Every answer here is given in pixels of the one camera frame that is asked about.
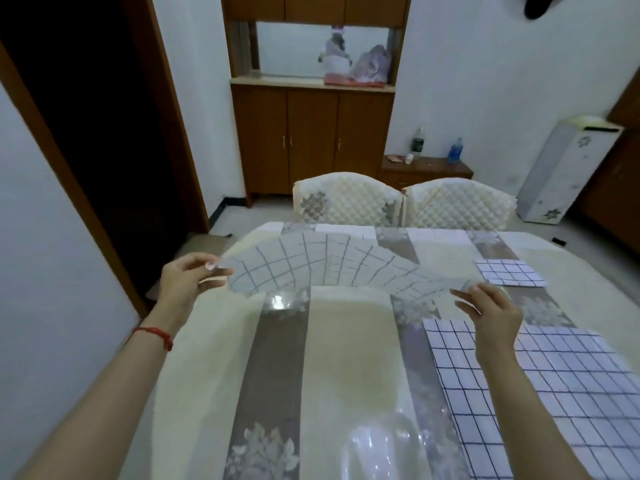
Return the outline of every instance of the quilted chair back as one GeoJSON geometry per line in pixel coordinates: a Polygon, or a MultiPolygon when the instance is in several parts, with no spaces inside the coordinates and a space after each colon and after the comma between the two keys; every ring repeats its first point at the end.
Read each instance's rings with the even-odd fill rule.
{"type": "Polygon", "coordinates": [[[403,226],[504,230],[516,198],[466,178],[440,178],[404,189],[403,226]]]}
{"type": "Polygon", "coordinates": [[[402,193],[371,177],[346,171],[300,180],[293,209],[300,222],[397,226],[402,193]]]}

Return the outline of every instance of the white wall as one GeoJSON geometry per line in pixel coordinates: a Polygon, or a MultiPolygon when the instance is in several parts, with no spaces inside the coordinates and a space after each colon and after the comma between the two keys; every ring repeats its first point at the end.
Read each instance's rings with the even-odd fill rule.
{"type": "Polygon", "coordinates": [[[207,212],[242,197],[220,0],[153,0],[207,212]]]}
{"type": "Polygon", "coordinates": [[[0,478],[10,478],[138,316],[0,85],[0,478]]]}
{"type": "MultiPolygon", "coordinates": [[[[318,55],[331,38],[330,25],[258,22],[260,71],[271,75],[324,77],[318,55]]],[[[379,27],[345,27],[347,54],[356,63],[361,53],[376,45],[387,46],[389,29],[379,27]]]]}
{"type": "Polygon", "coordinates": [[[558,120],[606,115],[640,64],[640,0],[413,0],[387,153],[423,155],[458,136],[475,179],[516,194],[558,120]]]}

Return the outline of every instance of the floor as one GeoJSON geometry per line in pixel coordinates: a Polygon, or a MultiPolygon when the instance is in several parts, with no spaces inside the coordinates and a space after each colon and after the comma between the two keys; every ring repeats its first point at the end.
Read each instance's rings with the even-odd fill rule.
{"type": "MultiPolygon", "coordinates": [[[[242,239],[265,222],[293,220],[290,198],[264,198],[256,201],[251,209],[227,207],[211,233],[232,233],[236,239],[242,239]]],[[[565,241],[565,249],[587,261],[640,306],[640,257],[631,254],[603,232],[569,217],[559,225],[533,224],[515,217],[507,230],[529,232],[547,241],[554,237],[565,241]]]]}

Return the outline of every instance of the doorway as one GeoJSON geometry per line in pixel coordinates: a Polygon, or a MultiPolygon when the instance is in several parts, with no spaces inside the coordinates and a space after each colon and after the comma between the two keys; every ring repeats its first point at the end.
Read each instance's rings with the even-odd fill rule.
{"type": "Polygon", "coordinates": [[[139,297],[189,231],[209,229],[148,3],[11,0],[0,9],[0,42],[139,297]]]}

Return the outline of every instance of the wooden side table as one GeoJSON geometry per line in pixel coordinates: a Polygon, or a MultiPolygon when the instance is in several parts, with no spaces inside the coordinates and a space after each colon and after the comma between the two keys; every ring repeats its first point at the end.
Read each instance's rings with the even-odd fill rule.
{"type": "Polygon", "coordinates": [[[462,162],[448,163],[446,158],[433,157],[416,157],[409,165],[393,163],[382,157],[378,170],[378,179],[397,190],[438,178],[471,179],[473,176],[473,170],[462,162]]]}

